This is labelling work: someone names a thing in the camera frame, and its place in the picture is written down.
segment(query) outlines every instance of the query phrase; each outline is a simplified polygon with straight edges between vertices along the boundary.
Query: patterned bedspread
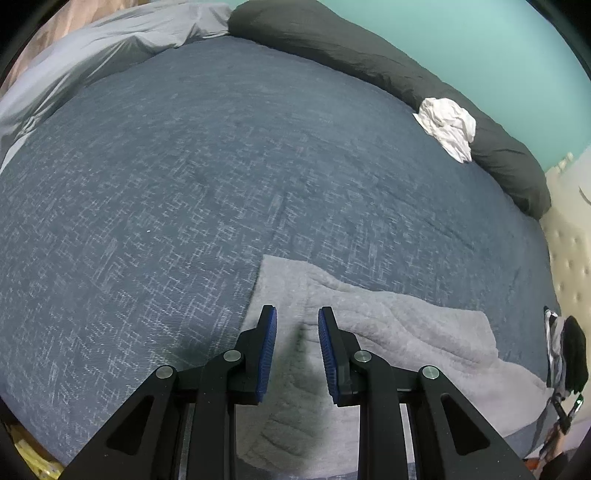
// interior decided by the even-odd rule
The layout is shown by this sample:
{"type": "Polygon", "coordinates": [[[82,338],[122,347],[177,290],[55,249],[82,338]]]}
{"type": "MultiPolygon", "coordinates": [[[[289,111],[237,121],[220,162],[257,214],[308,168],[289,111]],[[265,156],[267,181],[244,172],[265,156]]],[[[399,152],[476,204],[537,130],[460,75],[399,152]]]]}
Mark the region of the patterned bedspread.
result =
{"type": "Polygon", "coordinates": [[[109,76],[21,148],[0,205],[0,396],[64,462],[153,369],[233,345],[263,253],[482,310],[545,379],[539,224],[407,105],[312,61],[225,37],[109,76]]]}

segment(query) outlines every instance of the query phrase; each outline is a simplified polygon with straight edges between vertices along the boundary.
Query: beige headboard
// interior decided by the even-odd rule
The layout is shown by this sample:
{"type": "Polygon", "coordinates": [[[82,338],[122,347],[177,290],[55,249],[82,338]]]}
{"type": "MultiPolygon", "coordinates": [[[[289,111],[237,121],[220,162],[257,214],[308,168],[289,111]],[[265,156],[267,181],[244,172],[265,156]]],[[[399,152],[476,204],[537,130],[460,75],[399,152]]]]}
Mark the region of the beige headboard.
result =
{"type": "MultiPolygon", "coordinates": [[[[579,189],[576,173],[565,172],[571,158],[546,174],[552,208],[540,224],[548,242],[552,279],[562,315],[576,317],[585,332],[587,365],[591,366],[591,205],[579,189]]],[[[577,420],[591,417],[590,384],[583,395],[586,404],[577,420]]],[[[573,401],[573,397],[568,399],[565,408],[570,408],[573,401]]]]}

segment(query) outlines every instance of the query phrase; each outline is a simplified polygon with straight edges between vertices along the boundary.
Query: yellow object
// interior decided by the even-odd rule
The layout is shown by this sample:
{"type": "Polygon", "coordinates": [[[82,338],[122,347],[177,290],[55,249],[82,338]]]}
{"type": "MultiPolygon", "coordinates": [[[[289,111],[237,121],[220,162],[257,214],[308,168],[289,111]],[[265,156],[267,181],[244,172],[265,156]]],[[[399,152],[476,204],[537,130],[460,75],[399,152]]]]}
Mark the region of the yellow object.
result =
{"type": "Polygon", "coordinates": [[[21,454],[33,473],[41,480],[57,480],[63,472],[63,467],[57,462],[50,462],[40,456],[29,443],[22,437],[14,426],[10,428],[14,446],[21,454]]]}

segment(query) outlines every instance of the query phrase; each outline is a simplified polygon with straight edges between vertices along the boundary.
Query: long body pillow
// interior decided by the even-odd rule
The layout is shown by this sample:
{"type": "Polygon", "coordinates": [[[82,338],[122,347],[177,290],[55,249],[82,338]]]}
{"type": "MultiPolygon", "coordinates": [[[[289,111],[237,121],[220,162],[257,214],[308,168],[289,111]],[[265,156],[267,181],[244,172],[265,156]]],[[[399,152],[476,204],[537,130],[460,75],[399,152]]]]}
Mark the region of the long body pillow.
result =
{"type": "Polygon", "coordinates": [[[544,172],[528,148],[468,98],[401,50],[316,0],[250,0],[228,21],[230,35],[295,54],[355,76],[418,111],[425,98],[449,98],[476,119],[472,158],[526,214],[550,208],[544,172]]]}

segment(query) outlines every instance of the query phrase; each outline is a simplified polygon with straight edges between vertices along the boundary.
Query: metal screw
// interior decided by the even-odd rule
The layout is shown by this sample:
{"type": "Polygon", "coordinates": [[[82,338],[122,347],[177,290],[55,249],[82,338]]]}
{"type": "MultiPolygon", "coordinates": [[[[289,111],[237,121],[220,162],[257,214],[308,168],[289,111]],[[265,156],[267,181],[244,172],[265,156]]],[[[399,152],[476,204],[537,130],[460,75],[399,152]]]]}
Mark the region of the metal screw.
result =
{"type": "Polygon", "coordinates": [[[437,367],[427,365],[425,368],[423,368],[423,376],[429,380],[435,380],[439,376],[439,370],[437,367]]]}
{"type": "Polygon", "coordinates": [[[355,358],[358,362],[365,363],[371,360],[371,353],[367,350],[358,350],[355,352],[353,358],[355,358]]]}
{"type": "Polygon", "coordinates": [[[238,350],[228,350],[223,354],[223,359],[226,362],[238,362],[242,354],[238,350]]]}
{"type": "Polygon", "coordinates": [[[168,378],[173,374],[172,367],[168,365],[163,365],[159,369],[156,370],[156,377],[158,378],[168,378]]]}

